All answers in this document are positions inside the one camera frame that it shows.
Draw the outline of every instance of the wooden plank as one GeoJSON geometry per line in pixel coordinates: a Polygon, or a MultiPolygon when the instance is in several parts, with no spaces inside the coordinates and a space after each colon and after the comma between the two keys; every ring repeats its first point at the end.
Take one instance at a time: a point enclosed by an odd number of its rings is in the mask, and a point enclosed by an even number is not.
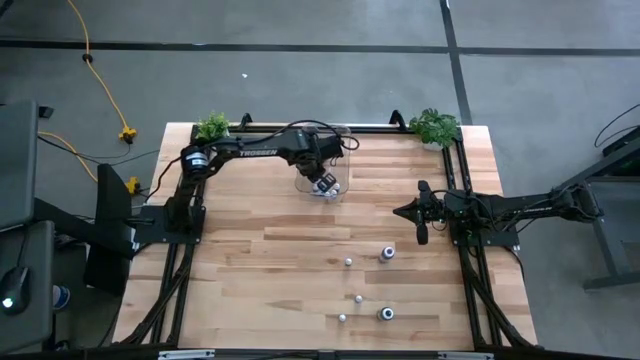
{"type": "MultiPolygon", "coordinates": [[[[190,131],[191,124],[167,124],[154,182],[190,131]]],[[[463,133],[474,189],[501,193],[488,129],[463,127],[463,133]]],[[[418,180],[446,187],[441,154],[424,151],[409,135],[358,138],[349,192],[339,203],[300,194],[295,169],[280,159],[232,161],[208,181],[181,347],[471,349],[460,263],[448,232],[430,227],[429,244],[419,246],[415,227],[391,213],[417,195],[418,180]],[[250,176],[255,173],[260,177],[250,176]],[[395,247],[396,256],[381,264],[385,246],[395,247]],[[346,257],[352,266],[344,266],[346,257]],[[355,295],[364,302],[356,304],[355,295]],[[395,310],[394,320],[376,319],[384,306],[395,310]]],[[[454,169],[459,173],[455,159],[454,169]]],[[[176,164],[151,202],[163,204],[179,175],[176,164]]],[[[128,335],[155,301],[165,256],[166,245],[158,244],[134,259],[114,340],[128,335]]],[[[487,259],[498,303],[535,342],[518,264],[502,249],[487,249],[487,259]]],[[[479,311],[488,338],[484,307],[479,311]]]]}

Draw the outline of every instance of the concrete floor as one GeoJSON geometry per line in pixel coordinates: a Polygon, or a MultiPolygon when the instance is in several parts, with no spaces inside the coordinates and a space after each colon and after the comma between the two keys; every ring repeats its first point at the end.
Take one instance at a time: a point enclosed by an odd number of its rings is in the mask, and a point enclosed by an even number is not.
{"type": "MultiPolygon", "coordinates": [[[[445,46],[437,0],[77,0],[93,40],[247,44],[445,46]]],[[[640,47],[633,0],[450,0],[461,46],[640,47]]],[[[65,1],[17,1],[0,37],[81,39],[65,1]]],[[[55,107],[41,129],[79,151],[117,155],[119,120],[80,60],[82,51],[0,49],[0,102],[55,107]]],[[[238,120],[316,118],[385,123],[393,109],[458,115],[448,55],[95,51],[122,111],[139,131],[132,154],[156,149],[164,124],[215,109],[238,120]]],[[[638,102],[640,58],[462,56],[474,124],[488,125],[506,195],[547,191],[599,158],[593,138],[638,102]]],[[[616,126],[638,123],[630,114],[616,126]]],[[[151,181],[155,156],[117,168],[151,181]]],[[[37,195],[92,215],[95,184],[66,153],[39,147],[37,195]],[[77,194],[70,200],[69,193],[77,194]]],[[[640,285],[585,293],[605,273],[590,226],[538,221],[521,235],[531,311],[540,344],[557,350],[637,357],[640,285]]],[[[630,249],[632,254],[638,249],[630,249]]],[[[82,256],[70,252],[81,261],[82,256]]],[[[58,269],[77,291],[62,332],[95,346],[117,308],[80,275],[58,269]],[[78,319],[88,314],[99,322],[78,319]]]]}

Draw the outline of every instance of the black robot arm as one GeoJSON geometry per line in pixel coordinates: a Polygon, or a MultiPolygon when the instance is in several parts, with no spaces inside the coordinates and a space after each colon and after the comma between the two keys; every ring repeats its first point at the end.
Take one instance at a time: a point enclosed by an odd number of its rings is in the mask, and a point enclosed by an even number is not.
{"type": "Polygon", "coordinates": [[[320,137],[315,129],[289,129],[267,137],[226,137],[208,144],[194,144],[180,152],[182,177],[175,193],[164,205],[165,228],[188,232],[194,219],[191,199],[198,184],[220,171],[225,163],[237,158],[280,157],[321,193],[331,191],[336,178],[324,168],[329,159],[344,156],[342,136],[334,133],[320,137]]]}
{"type": "Polygon", "coordinates": [[[576,184],[545,194],[505,198],[463,190],[432,191],[426,181],[418,182],[420,195],[393,211],[416,224],[418,243],[428,242],[426,223],[447,222],[456,229],[471,232],[504,233],[520,220],[561,217],[570,221],[592,222],[601,211],[587,186],[576,184]],[[435,194],[445,193],[444,199],[435,194]]]}

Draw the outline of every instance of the potted plant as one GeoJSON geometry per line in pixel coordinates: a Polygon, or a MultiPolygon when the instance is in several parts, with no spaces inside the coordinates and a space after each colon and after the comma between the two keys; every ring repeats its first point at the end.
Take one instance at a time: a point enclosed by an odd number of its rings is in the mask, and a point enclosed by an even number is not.
{"type": "Polygon", "coordinates": [[[224,113],[216,114],[212,111],[209,118],[198,122],[196,141],[212,142],[225,136],[229,136],[229,121],[224,118],[224,113]]]}
{"type": "Polygon", "coordinates": [[[419,118],[414,117],[409,121],[409,129],[420,136],[426,150],[440,151],[453,144],[454,137],[458,135],[458,122],[453,115],[426,109],[419,118]]]}

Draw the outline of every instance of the computer mouse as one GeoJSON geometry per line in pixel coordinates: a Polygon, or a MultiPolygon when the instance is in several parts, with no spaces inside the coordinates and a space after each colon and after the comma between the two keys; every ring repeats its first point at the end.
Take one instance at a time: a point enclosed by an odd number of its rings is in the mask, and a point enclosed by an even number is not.
{"type": "Polygon", "coordinates": [[[23,312],[30,300],[31,273],[26,266],[16,266],[7,271],[0,280],[2,311],[7,315],[23,312]]]}

